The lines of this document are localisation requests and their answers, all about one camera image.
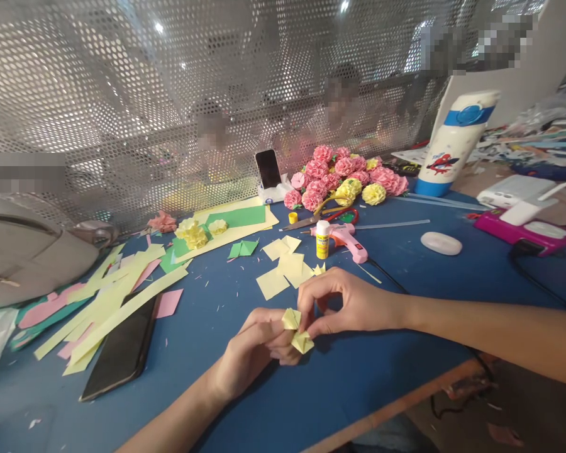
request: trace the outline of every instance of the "hot glue gun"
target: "hot glue gun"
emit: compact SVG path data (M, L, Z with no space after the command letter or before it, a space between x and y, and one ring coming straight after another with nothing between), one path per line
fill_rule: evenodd
M352 260L357 264L363 264L369 258L365 247L352 237L356 229L351 223L332 223L329 236L335 241L335 246L345 245L352 253ZM316 235L316 227L310 229L311 236Z

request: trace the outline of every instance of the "smartphone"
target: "smartphone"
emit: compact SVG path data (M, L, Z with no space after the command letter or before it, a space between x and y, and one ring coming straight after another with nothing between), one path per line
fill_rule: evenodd
M122 305L138 293L129 294ZM105 338L80 401L91 401L140 376L153 336L160 295L147 301Z
M281 183L281 174L277 164L275 150L266 150L256 153L256 164L262 178L262 187L270 189Z

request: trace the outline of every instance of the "perforated metal screen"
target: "perforated metal screen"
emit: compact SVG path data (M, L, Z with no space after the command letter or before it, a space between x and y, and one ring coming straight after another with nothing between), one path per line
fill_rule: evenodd
M0 1L0 152L66 155L64 193L14 195L124 232L256 193L254 153L385 155L429 136L447 75L420 30L471 32L541 1Z

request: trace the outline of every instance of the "person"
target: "person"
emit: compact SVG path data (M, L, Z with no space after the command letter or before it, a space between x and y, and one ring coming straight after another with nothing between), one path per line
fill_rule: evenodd
M328 301L339 294L343 306L333 311ZM315 302L324 314L317 319ZM307 330L311 338L347 330L412 329L566 383L566 311L390 293L335 267L300 286L297 307L299 331ZM254 310L224 355L119 452L187 452L271 359L297 364L300 356L290 346L293 331L283 330L283 312Z

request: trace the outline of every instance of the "spider-man graphic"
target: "spider-man graphic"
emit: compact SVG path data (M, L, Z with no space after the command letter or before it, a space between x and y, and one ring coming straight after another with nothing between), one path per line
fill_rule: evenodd
M438 173L444 174L450 170L450 168L446 168L446 167L451 167L458 160L459 160L458 157L451 159L450 154L445 154L444 156L436 159L432 164L428 165L426 168L434 170L436 174Z

